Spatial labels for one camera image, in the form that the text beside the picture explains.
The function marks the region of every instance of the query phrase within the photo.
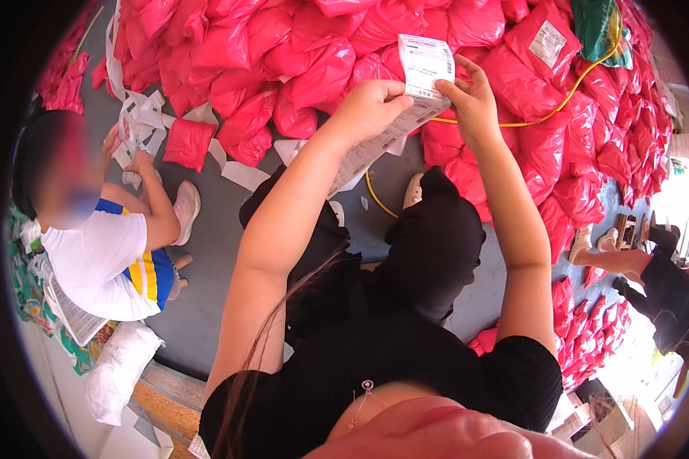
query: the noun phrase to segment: wooden stool leg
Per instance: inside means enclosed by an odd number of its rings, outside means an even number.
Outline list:
[[[185,267],[187,264],[193,262],[194,259],[192,258],[191,254],[187,253],[183,255],[181,258],[178,260],[175,260],[173,262],[173,265],[176,266],[177,270],[180,270],[181,268]]]

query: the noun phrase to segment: white plastic bag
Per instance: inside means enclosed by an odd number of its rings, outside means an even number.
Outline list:
[[[104,424],[120,425],[122,409],[162,344],[163,340],[140,322],[119,324],[84,381],[84,397],[93,418]]]

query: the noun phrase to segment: green patterned cloth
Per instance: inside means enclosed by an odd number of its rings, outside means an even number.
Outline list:
[[[21,214],[11,202],[5,240],[11,283],[15,294],[15,311],[24,322],[33,322],[41,327],[48,338],[58,339],[74,362],[74,371],[77,374],[84,374],[92,369],[102,347],[112,336],[118,323],[110,320],[86,346],[79,346],[74,341],[61,320],[51,312],[51,308],[43,297],[43,279],[38,275],[35,267],[42,257],[46,257],[46,254],[26,254],[23,242],[20,240],[20,227],[26,221],[28,221],[27,216]]]

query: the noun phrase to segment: white plastic basket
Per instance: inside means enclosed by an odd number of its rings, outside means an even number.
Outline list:
[[[94,316],[76,306],[56,282],[54,270],[51,269],[48,259],[42,263],[41,273],[44,279],[43,294],[51,311],[62,320],[74,341],[80,346],[85,346],[108,322],[108,319]]]

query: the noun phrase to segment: woman's left hand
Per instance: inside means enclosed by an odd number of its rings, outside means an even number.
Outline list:
[[[321,130],[349,146],[373,138],[413,106],[413,97],[404,92],[400,81],[365,80],[344,98]]]

